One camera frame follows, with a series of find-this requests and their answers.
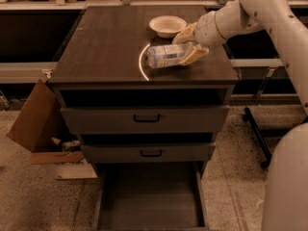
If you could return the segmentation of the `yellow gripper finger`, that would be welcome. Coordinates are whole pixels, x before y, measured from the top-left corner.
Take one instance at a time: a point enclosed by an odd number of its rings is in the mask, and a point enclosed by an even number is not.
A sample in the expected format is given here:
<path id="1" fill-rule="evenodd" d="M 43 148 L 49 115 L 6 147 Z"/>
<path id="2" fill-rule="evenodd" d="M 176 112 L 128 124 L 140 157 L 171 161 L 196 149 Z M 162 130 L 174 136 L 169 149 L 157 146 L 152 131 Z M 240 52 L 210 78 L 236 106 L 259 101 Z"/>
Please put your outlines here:
<path id="1" fill-rule="evenodd" d="M 198 61 L 200 58 L 204 57 L 209 53 L 209 48 L 205 46 L 192 45 L 189 47 L 185 57 L 180 61 L 180 65 L 188 65 Z"/>
<path id="2" fill-rule="evenodd" d="M 194 29 L 196 23 L 189 24 L 185 29 L 183 29 L 180 33 L 178 33 L 172 43 L 173 44 L 181 44 L 186 42 L 196 42 Z"/>

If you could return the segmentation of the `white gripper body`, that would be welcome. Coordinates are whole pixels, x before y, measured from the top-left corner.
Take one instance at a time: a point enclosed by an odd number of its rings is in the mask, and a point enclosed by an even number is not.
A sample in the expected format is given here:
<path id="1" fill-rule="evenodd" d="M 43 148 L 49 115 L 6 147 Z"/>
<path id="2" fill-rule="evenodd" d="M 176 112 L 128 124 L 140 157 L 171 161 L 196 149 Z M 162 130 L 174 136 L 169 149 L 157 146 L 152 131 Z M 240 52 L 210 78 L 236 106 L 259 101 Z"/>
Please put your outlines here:
<path id="1" fill-rule="evenodd" d="M 196 22 L 193 33 L 196 41 L 203 47 L 217 48 L 226 42 L 218 30 L 215 12 L 202 15 Z"/>

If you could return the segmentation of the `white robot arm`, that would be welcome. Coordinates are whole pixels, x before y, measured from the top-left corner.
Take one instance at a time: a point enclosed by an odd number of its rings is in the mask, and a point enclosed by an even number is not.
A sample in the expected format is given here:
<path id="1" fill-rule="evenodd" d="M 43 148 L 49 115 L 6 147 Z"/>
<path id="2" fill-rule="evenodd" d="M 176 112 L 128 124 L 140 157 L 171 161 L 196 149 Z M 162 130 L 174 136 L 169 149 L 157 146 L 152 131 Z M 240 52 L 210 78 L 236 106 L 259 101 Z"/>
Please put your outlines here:
<path id="1" fill-rule="evenodd" d="M 303 107 L 308 104 L 308 29 L 288 0 L 236 0 L 202 15 L 173 40 L 193 41 L 185 64 L 228 39 L 264 29 Z M 297 125 L 276 145 L 269 163 L 262 231 L 308 231 L 308 123 Z"/>

